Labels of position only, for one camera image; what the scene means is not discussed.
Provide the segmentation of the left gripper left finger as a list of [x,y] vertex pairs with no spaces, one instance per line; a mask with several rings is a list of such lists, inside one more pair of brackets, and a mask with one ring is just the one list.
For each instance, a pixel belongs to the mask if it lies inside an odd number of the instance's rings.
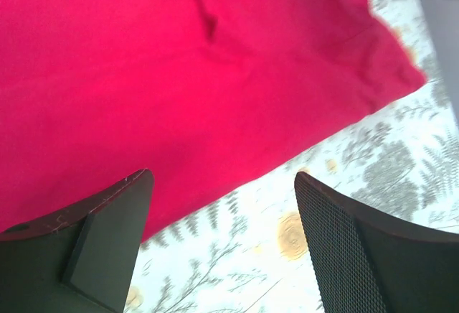
[[139,170],[1,232],[1,311],[122,312],[153,182]]

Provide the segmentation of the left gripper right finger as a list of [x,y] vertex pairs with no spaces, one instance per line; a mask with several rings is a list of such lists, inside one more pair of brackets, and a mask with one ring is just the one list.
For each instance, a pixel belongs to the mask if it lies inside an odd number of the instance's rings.
[[305,172],[294,187],[325,312],[458,311],[458,234],[386,214]]

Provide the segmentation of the pink t shirt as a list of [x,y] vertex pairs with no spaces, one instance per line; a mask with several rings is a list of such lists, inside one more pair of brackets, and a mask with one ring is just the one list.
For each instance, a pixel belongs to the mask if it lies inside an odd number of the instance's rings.
[[424,84],[369,0],[1,0],[1,228],[149,169],[149,237]]

